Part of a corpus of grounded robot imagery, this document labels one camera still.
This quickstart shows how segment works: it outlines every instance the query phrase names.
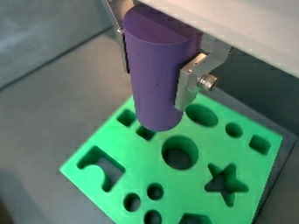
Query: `star-shaped hole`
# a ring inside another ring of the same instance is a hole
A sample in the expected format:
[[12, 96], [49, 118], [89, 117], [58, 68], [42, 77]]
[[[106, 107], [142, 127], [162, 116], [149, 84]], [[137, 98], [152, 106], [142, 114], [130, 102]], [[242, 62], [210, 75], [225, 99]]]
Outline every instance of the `star-shaped hole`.
[[234, 193], [245, 193], [248, 186], [236, 178], [237, 167], [229, 164], [221, 170], [214, 164], [209, 164], [209, 173], [212, 180], [204, 186], [209, 193], [220, 193], [228, 207], [233, 207]]

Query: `silver screw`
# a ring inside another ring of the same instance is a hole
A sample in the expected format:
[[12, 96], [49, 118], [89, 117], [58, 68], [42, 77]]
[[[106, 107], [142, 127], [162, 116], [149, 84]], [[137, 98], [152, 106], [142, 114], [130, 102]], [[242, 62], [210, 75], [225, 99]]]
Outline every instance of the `silver screw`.
[[217, 77], [213, 76], [212, 74], [204, 74], [198, 79], [197, 79], [197, 86], [202, 88], [206, 91], [210, 91], [217, 83]]

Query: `circular hole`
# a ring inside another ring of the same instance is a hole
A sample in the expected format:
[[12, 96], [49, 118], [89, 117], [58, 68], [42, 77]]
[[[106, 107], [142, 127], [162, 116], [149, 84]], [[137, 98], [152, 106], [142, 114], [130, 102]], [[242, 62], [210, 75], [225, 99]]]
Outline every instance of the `circular hole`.
[[140, 198], [134, 193], [129, 193], [125, 196], [124, 207], [128, 212], [136, 211], [136, 209], [140, 207], [140, 203]]
[[146, 196], [150, 200], [158, 200], [164, 196], [164, 189], [158, 184], [150, 184], [146, 188]]
[[185, 109], [185, 114], [193, 122], [205, 127], [212, 127], [218, 123], [216, 114], [204, 106], [192, 104]]
[[162, 144], [162, 161], [174, 169], [189, 169], [197, 162], [198, 150], [185, 136], [173, 136]]
[[144, 216], [144, 224], [161, 224], [162, 223], [162, 217], [161, 215], [154, 211], [149, 211]]
[[226, 124], [225, 131], [232, 137], [240, 137], [242, 135], [242, 129], [233, 122]]

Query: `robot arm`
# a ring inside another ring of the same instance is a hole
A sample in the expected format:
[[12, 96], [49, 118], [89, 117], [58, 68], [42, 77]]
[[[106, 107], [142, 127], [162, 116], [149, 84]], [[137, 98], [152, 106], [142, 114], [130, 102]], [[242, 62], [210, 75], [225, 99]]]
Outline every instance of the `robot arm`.
[[[108, 16], [114, 26], [116, 42], [120, 45], [124, 70], [129, 73], [126, 57], [126, 41], [124, 34], [122, 19], [126, 11], [134, 6], [132, 0], [101, 0]], [[181, 67], [174, 94], [174, 108], [184, 111], [196, 98], [200, 89], [212, 90], [217, 78], [210, 70], [221, 65], [229, 55], [230, 46], [206, 33], [202, 33], [200, 52], [193, 55]]]

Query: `green foam board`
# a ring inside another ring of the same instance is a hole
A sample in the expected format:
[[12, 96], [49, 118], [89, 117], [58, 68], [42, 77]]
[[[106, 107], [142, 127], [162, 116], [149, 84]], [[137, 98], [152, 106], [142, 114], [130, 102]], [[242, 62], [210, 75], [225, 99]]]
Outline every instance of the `green foam board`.
[[60, 171], [116, 224], [248, 224], [281, 140], [201, 94], [154, 133], [130, 97]]

